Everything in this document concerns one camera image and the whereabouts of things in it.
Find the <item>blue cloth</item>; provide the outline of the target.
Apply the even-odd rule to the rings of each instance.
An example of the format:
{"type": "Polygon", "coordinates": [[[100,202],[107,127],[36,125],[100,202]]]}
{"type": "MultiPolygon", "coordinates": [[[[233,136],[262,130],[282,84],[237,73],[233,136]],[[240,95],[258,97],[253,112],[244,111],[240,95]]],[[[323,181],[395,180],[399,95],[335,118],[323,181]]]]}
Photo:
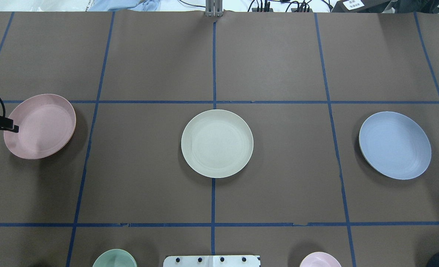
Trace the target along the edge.
{"type": "Polygon", "coordinates": [[[93,5],[87,11],[156,11],[159,5],[160,0],[94,0],[93,5]]]}

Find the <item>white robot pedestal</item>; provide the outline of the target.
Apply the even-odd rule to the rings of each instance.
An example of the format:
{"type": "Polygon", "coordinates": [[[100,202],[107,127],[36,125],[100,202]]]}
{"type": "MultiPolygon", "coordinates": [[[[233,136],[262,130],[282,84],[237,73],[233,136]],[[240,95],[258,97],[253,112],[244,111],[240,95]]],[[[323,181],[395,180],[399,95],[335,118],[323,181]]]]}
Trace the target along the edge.
{"type": "Polygon", "coordinates": [[[260,267],[260,256],[255,255],[199,255],[168,256],[164,267],[260,267]]]}

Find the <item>pink plate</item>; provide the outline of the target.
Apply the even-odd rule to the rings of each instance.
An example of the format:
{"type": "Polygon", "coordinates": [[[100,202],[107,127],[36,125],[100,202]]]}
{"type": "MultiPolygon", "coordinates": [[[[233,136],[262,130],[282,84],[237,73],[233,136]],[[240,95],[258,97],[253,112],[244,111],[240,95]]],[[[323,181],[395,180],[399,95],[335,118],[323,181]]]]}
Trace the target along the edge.
{"type": "Polygon", "coordinates": [[[22,159],[42,159],[55,154],[72,138],[76,113],[62,96],[43,93],[20,103],[9,115],[19,132],[4,132],[8,150],[22,159]]]}

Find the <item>pink bowl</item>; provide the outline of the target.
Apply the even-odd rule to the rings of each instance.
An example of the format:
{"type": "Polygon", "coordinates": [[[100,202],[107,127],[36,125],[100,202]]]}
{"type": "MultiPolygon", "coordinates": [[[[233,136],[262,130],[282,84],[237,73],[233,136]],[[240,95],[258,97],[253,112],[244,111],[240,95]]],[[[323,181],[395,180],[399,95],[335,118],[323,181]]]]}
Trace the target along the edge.
{"type": "Polygon", "coordinates": [[[341,267],[341,264],[328,253],[313,252],[304,257],[299,267],[341,267]]]}

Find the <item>aluminium frame post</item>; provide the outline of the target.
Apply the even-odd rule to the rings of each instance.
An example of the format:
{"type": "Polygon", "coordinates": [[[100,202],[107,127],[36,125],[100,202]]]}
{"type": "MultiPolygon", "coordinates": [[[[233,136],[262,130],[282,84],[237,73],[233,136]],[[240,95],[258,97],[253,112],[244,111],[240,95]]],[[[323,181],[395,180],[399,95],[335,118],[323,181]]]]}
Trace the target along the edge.
{"type": "Polygon", "coordinates": [[[206,0],[205,16],[206,17],[222,17],[224,14],[223,0],[206,0]]]}

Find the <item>cream plate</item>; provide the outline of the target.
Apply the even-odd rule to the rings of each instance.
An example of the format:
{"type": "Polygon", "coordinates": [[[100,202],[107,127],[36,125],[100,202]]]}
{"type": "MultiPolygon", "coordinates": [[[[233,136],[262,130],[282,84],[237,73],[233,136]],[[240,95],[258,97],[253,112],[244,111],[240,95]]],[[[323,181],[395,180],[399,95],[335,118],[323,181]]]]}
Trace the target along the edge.
{"type": "Polygon", "coordinates": [[[254,138],[242,117],[212,109],[187,123],[180,147],[191,169],[204,177],[221,179],[244,169],[253,155],[254,138]]]}

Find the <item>blue plate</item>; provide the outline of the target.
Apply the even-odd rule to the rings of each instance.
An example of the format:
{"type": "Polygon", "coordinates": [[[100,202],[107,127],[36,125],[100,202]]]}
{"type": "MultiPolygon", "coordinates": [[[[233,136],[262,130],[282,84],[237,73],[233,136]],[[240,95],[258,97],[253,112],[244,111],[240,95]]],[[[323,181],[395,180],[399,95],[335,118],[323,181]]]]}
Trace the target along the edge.
{"type": "Polygon", "coordinates": [[[432,159],[426,132],[401,113],[382,111],[370,115],[360,127],[358,143],[367,163],[392,179],[417,178],[426,172],[432,159]]]}

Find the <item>green bowl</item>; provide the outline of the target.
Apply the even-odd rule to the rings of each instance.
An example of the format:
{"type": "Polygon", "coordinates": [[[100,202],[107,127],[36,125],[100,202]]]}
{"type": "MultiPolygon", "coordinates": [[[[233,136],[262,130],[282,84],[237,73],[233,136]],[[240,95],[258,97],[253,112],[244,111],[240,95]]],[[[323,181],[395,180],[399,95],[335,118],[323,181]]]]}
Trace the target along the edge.
{"type": "Polygon", "coordinates": [[[93,267],[137,267],[133,255],[121,249],[108,250],[94,261],[93,267]]]}

